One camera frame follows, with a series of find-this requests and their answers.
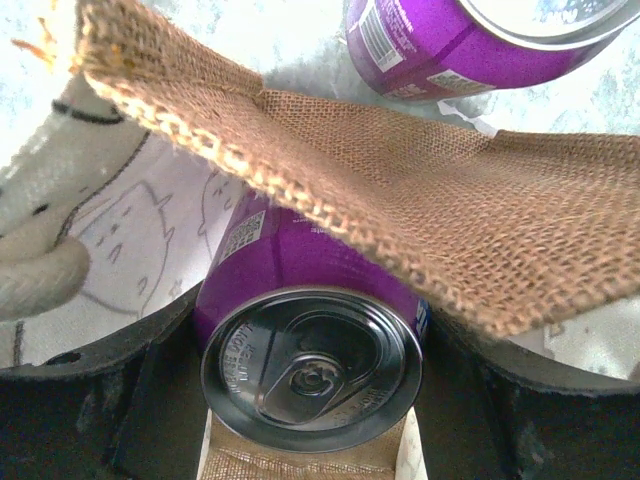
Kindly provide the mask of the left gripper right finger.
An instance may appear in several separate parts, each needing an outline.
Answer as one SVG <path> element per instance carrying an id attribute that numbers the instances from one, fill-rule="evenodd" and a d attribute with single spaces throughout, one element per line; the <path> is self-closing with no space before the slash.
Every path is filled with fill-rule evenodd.
<path id="1" fill-rule="evenodd" d="M 441 312 L 415 403 L 431 479 L 636 479 L 639 386 L 491 342 Z"/>

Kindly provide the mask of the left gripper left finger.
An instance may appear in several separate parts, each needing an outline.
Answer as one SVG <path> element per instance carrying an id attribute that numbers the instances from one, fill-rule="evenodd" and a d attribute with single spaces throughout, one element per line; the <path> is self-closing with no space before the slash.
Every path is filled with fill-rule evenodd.
<path id="1" fill-rule="evenodd" d="M 3 370 L 2 478 L 196 478 L 207 418 L 197 293 L 43 365 Z"/>

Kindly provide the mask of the purple fanta can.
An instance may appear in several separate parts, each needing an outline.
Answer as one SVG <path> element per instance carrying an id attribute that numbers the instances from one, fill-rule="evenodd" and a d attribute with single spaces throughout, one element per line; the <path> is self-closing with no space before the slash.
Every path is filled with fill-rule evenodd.
<path id="1" fill-rule="evenodd" d="M 423 101 L 555 80 L 638 18 L 636 1 L 352 1 L 346 40 L 370 88 Z"/>
<path id="2" fill-rule="evenodd" d="M 247 192 L 196 300 L 209 407 L 261 445 L 324 453 L 412 407 L 429 304 L 310 220 Z"/>

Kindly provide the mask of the purple Fanta can front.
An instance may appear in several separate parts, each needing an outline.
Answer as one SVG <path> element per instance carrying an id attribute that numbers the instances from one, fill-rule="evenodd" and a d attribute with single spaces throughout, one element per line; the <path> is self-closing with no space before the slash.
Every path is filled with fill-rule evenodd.
<path id="1" fill-rule="evenodd" d="M 423 101 L 555 80 L 638 18 L 636 1 L 352 1 L 346 40 L 370 88 Z"/>

